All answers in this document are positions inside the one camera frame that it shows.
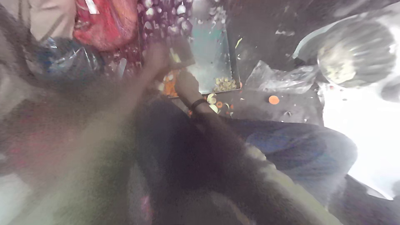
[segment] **leg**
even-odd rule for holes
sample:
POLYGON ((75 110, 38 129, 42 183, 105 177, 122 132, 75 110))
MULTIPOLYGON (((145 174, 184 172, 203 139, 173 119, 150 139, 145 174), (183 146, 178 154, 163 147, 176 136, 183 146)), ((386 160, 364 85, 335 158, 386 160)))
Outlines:
POLYGON ((227 122, 323 205, 357 158, 356 146, 348 137, 325 127, 273 121, 227 122))

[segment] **wrist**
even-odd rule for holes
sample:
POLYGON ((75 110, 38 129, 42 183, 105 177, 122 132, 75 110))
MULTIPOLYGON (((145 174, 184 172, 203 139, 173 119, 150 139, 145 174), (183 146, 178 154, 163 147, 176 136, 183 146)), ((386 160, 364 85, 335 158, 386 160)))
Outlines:
POLYGON ((191 107, 194 102, 196 102, 199 99, 203 99, 203 96, 200 94, 200 92, 197 92, 197 94, 192 94, 190 96, 183 97, 183 102, 186 105, 186 107, 191 107))

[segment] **hand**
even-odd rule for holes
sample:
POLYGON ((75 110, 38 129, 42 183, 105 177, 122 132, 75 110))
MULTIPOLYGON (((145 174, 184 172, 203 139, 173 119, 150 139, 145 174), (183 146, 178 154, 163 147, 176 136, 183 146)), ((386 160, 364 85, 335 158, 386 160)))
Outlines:
POLYGON ((176 78, 175 91, 187 107, 203 98, 199 92, 199 82, 186 71, 181 71, 176 78))
POLYGON ((154 76, 160 75, 161 73, 165 75, 169 72, 170 65, 167 47, 161 43, 151 44, 146 50, 144 62, 145 68, 151 70, 154 76))

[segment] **trousers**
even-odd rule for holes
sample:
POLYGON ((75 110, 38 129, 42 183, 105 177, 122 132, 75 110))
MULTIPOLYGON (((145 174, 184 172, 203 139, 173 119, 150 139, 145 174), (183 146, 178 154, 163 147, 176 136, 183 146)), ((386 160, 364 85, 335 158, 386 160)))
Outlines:
MULTIPOLYGON (((208 161, 202 155, 206 138, 201 138, 204 135, 181 109, 168 100, 156 100, 143 106, 137 116, 139 161, 153 160, 139 164, 151 187, 164 188, 171 180, 199 184, 199 180, 212 177, 207 176, 216 170, 212 165, 205 169, 208 172, 199 172, 201 164, 208 161)), ((322 205, 328 204, 357 158, 356 145, 344 134, 326 127, 221 119, 322 205)))

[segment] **vegetable scrap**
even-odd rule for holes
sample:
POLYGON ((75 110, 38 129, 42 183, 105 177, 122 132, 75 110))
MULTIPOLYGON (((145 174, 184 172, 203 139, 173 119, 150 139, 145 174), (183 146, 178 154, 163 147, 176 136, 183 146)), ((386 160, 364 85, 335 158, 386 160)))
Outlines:
POLYGON ((270 97, 268 98, 268 101, 269 101, 271 104, 278 104, 278 103, 279 103, 279 98, 278 98, 277 96, 275 96, 275 95, 272 95, 272 96, 270 96, 270 97))
POLYGON ((214 92, 234 90, 237 88, 236 81, 229 79, 228 77, 215 78, 216 87, 213 89, 214 92))
POLYGON ((211 105, 209 105, 209 106, 210 106, 210 108, 211 108, 212 110, 214 110, 215 113, 218 113, 218 108, 217 108, 214 104, 211 104, 211 105))
POLYGON ((240 39, 238 40, 238 42, 236 43, 235 49, 239 46, 239 43, 240 43, 242 40, 243 40, 243 38, 240 38, 240 39))
POLYGON ((217 106, 217 108, 222 108, 222 106, 224 105, 222 102, 217 102, 215 104, 217 106))
POLYGON ((208 95, 208 97, 207 97, 207 102, 209 103, 209 104, 215 104, 216 102, 217 102, 217 99, 216 98, 213 98, 214 96, 216 96, 216 94, 209 94, 208 95))
POLYGON ((169 72, 163 79, 162 84, 164 89, 162 93, 168 97, 178 97, 175 91, 176 76, 180 73, 180 70, 173 70, 169 72))

